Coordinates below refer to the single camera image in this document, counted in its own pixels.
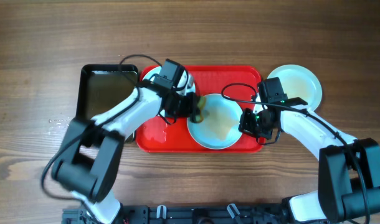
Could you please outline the white plate front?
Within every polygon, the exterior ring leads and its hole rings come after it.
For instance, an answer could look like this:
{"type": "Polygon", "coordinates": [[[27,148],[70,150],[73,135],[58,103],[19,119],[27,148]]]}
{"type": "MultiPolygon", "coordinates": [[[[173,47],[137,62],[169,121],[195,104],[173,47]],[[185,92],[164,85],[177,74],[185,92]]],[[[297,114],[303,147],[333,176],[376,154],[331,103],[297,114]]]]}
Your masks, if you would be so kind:
{"type": "Polygon", "coordinates": [[[289,98],[300,97],[315,111],[323,98],[320,81],[309,69],[300,65],[288,64],[274,69],[268,78],[279,78],[284,93],[289,98]]]}

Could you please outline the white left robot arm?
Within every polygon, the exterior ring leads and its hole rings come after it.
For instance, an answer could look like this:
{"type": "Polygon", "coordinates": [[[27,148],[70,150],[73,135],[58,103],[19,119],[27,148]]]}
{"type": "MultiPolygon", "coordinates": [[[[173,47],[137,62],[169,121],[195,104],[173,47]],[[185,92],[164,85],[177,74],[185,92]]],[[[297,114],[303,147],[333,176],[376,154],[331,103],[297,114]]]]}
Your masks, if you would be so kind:
{"type": "Polygon", "coordinates": [[[115,198],[115,183],[126,138],[160,112],[173,119],[201,121],[206,98],[187,83],[156,75],[142,80],[132,94],[90,120],[74,118],[46,172],[81,203],[64,211],[63,223],[124,223],[123,205],[115,198]]]}

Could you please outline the green yellow sponge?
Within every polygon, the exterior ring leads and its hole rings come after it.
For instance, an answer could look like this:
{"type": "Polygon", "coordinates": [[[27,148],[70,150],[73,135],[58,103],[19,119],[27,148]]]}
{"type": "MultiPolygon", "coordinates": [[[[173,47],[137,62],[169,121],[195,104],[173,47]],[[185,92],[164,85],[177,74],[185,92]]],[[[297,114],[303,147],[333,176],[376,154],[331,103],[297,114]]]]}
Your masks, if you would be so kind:
{"type": "Polygon", "coordinates": [[[192,123],[201,123],[204,120],[202,111],[206,105],[205,96],[195,96],[192,101],[192,113],[190,116],[190,121],[192,123]]]}

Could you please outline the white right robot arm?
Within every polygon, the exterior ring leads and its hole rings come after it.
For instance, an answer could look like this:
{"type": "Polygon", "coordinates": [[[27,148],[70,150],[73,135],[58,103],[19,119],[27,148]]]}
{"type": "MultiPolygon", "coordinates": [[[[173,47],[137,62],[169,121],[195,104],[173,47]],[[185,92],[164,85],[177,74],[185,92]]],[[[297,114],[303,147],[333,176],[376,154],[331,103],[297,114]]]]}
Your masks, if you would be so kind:
{"type": "Polygon", "coordinates": [[[318,160],[318,188],[283,199],[282,223],[339,223],[380,213],[380,146],[357,139],[319,117],[301,98],[263,96],[262,110],[245,109],[239,130],[271,139],[273,130],[301,142],[318,160]]]}

